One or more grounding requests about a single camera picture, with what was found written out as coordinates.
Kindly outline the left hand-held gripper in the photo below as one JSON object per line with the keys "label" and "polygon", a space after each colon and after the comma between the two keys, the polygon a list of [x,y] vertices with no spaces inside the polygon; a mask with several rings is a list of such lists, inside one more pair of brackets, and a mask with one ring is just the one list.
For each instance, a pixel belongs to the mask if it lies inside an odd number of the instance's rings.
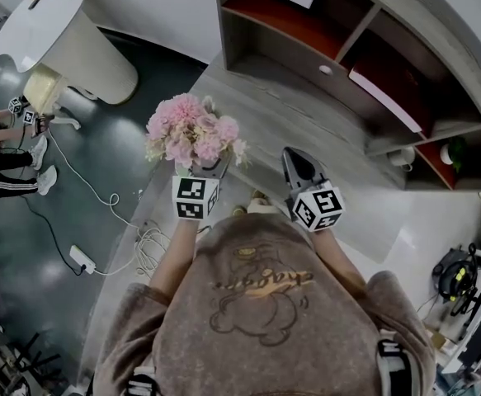
{"label": "left hand-held gripper", "polygon": [[231,156],[202,161],[191,167],[175,163],[172,177],[172,203],[178,219],[203,221],[219,199],[220,182],[228,170]]}

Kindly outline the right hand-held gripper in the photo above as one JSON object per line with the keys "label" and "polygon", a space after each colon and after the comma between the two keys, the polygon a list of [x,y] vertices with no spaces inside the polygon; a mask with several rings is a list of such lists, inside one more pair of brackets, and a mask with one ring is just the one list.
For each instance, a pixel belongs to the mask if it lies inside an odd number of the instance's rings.
{"label": "right hand-held gripper", "polygon": [[286,182],[290,218],[308,232],[333,227],[344,213],[344,201],[320,162],[297,148],[285,147],[281,156]]}

